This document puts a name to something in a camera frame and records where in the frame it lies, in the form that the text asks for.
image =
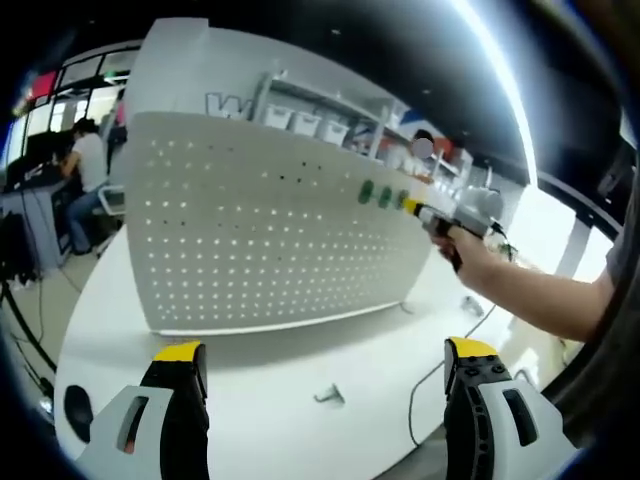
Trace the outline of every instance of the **white shirt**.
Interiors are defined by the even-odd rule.
[[[389,147],[387,149],[387,161],[385,164],[392,170],[400,170],[408,175],[417,173],[416,167],[418,166],[418,162],[404,145],[396,144]]]
[[[91,192],[107,181],[107,157],[98,134],[88,133],[78,139],[72,150],[80,155],[82,190]]]

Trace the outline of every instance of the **table surface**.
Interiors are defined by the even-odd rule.
[[[434,251],[405,309],[202,338],[212,478],[369,480],[399,461],[413,449],[407,426],[413,385],[443,359],[446,337],[465,336],[479,322],[460,308],[468,293]],[[472,337],[496,346],[510,319],[496,309]],[[125,226],[75,306],[58,364],[56,405],[63,404],[66,387],[76,384],[99,412],[123,387],[138,385],[153,356],[174,341],[149,332]],[[313,399],[332,384],[345,399],[342,407]],[[444,407],[440,370],[417,391],[416,438],[440,425]],[[55,410],[55,427],[63,451],[77,458],[84,444],[62,408]]]

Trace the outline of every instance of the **white bin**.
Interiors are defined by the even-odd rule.
[[[327,143],[342,146],[342,142],[344,142],[344,137],[348,131],[349,127],[346,125],[334,122],[333,120],[327,120],[320,124],[317,137]]]
[[[291,110],[290,108],[270,103],[267,105],[267,108],[264,111],[263,123],[267,127],[279,128],[281,130],[284,130],[289,124],[289,119],[291,118],[292,113],[293,110]]]
[[[316,115],[311,115],[306,112],[294,112],[291,123],[289,124],[289,129],[293,133],[313,137],[316,134],[316,130],[318,130],[319,123],[320,117]]]

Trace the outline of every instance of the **jeans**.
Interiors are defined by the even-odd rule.
[[[102,185],[76,198],[67,207],[67,222],[69,223],[69,232],[71,233],[71,244],[78,253],[87,252],[91,248],[87,234],[82,226],[82,220],[91,215],[94,208],[101,205],[100,198],[98,197],[98,190],[100,190],[100,188],[102,188]]]

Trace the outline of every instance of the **ceiling light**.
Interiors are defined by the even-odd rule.
[[[476,37],[478,37],[489,62],[491,62],[491,65],[496,72],[498,81],[502,85],[502,88],[509,99],[513,114],[516,117],[520,137],[522,138],[524,157],[527,161],[529,183],[532,187],[538,188],[538,173],[536,170],[536,158],[533,151],[533,140],[531,138],[529,122],[527,121],[527,115],[524,111],[522,98],[520,98],[516,79],[507,64],[507,60],[504,58],[504,55],[502,55],[498,44],[491,36],[491,33],[489,33],[486,25],[482,23],[478,14],[467,3],[467,0],[452,0],[452,3],[469,28],[473,31]]]

